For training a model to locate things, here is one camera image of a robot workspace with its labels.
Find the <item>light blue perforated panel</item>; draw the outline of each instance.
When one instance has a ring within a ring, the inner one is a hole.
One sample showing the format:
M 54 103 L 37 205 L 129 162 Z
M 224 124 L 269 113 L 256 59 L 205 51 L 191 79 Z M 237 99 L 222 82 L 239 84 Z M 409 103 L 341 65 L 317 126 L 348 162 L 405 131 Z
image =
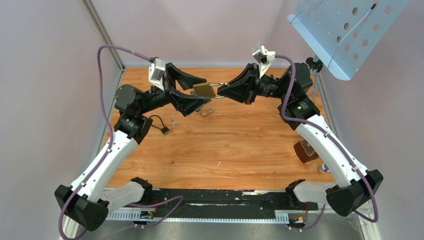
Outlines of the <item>light blue perforated panel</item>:
M 350 80 L 408 2 L 299 0 L 288 20 L 336 78 Z

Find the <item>wall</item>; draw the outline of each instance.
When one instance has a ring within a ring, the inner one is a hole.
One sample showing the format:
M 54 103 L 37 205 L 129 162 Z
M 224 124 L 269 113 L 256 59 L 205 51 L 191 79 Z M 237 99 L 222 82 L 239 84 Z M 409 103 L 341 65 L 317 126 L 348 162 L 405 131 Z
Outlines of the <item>wall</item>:
M 177 65 L 244 67 L 255 61 L 251 48 L 258 42 L 295 61 L 314 55 L 287 21 L 295 0 L 92 2 L 114 44 Z M 120 57 L 127 66 L 146 64 Z
M 411 0 L 354 78 L 323 74 L 341 140 L 379 169 L 383 240 L 422 239 L 424 2 Z
M 0 239 L 59 239 L 59 184 L 98 150 L 105 123 L 96 53 L 81 1 L 0 3 Z M 111 104 L 119 70 L 102 54 Z

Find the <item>robotic arm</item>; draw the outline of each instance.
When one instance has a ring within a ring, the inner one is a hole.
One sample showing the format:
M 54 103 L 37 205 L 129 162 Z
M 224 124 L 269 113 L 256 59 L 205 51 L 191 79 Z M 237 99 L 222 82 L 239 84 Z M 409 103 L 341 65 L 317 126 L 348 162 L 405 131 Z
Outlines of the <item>robotic arm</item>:
M 287 93 L 292 67 L 289 67 L 280 78 L 265 75 L 265 71 L 275 59 L 275 52 L 268 51 L 259 44 L 253 48 L 252 52 L 259 65 L 247 64 L 239 76 L 218 88 L 218 95 L 247 105 L 252 104 L 256 96 L 278 98 L 281 99 L 281 105 L 277 109 L 281 114 L 283 99 L 286 94 L 289 94 L 285 114 L 290 118 L 316 124 L 325 129 L 326 133 L 322 133 L 310 124 L 289 121 L 284 118 L 283 121 L 313 147 L 331 170 L 335 182 L 309 182 L 300 179 L 291 183 L 286 188 L 286 192 L 293 195 L 295 202 L 329 204 L 336 213 L 346 217 L 371 198 L 366 184 L 357 170 L 365 176 L 374 193 L 383 181 L 383 176 L 377 169 L 370 171 L 361 164 L 330 130 L 320 115 L 319 109 L 307 95 L 308 89 L 313 85 L 307 64 L 295 63 L 295 82 L 292 91 Z M 330 140 L 330 136 L 347 152 L 355 167 L 352 167 L 340 148 Z
M 205 83 L 206 79 L 182 72 L 172 63 L 163 64 L 162 60 L 155 58 L 149 67 L 149 82 L 153 86 L 148 91 L 141 91 L 131 85 L 123 85 L 116 91 L 115 108 L 119 110 L 120 117 L 114 126 L 112 147 L 109 149 L 109 138 L 93 162 L 77 179 L 69 186 L 60 185 L 54 192 L 61 209 L 75 193 L 65 215 L 87 230 L 94 231 L 105 221 L 109 212 L 130 203 L 149 203 L 152 199 L 152 185 L 141 178 L 133 178 L 126 185 L 113 190 L 104 191 L 104 188 L 122 161 L 149 132 L 153 120 L 143 114 L 172 104 L 183 116 L 188 116 L 211 101 L 208 97 L 179 92 L 176 89 L 176 81 L 187 90 L 195 84 Z M 108 154 L 103 162 L 83 183 L 105 152 Z

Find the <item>gray floor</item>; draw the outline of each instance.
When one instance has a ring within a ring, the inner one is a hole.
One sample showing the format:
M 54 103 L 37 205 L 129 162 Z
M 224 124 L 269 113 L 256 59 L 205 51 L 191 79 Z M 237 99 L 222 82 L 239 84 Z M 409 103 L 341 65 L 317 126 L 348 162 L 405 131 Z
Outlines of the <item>gray floor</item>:
M 310 213 L 312 224 L 317 214 Z M 84 240 L 100 240 L 117 230 L 132 225 L 128 221 L 106 221 L 94 232 L 88 232 Z M 294 232 L 281 224 L 254 223 L 195 223 L 162 222 L 151 228 L 130 228 L 109 240 L 365 240 L 356 214 L 341 217 L 325 214 L 312 230 Z

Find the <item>wood surface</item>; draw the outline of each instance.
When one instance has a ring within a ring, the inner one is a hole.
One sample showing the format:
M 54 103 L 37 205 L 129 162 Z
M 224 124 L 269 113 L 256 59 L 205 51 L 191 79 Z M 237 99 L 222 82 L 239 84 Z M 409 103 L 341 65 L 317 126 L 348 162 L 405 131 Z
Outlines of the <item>wood surface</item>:
M 242 72 L 236 67 L 180 68 L 209 83 L 229 82 Z M 267 75 L 281 76 L 283 68 L 271 68 Z M 127 68 L 123 83 L 146 91 L 150 88 L 147 68 Z M 279 99 L 258 96 L 252 105 L 231 99 L 213 99 L 199 112 L 183 117 L 168 104 L 145 114 L 159 115 L 171 129 L 163 135 L 151 128 L 142 143 L 123 161 L 108 183 L 119 187 L 131 178 L 148 180 L 154 188 L 283 190 L 298 179 L 334 181 L 322 174 L 321 159 L 303 164 L 293 145 L 302 138 L 279 116 Z M 316 105 L 323 112 L 319 95 Z M 113 112 L 112 125 L 119 117 Z M 160 121 L 153 118 L 153 124 Z M 173 126 L 171 119 L 177 121 Z

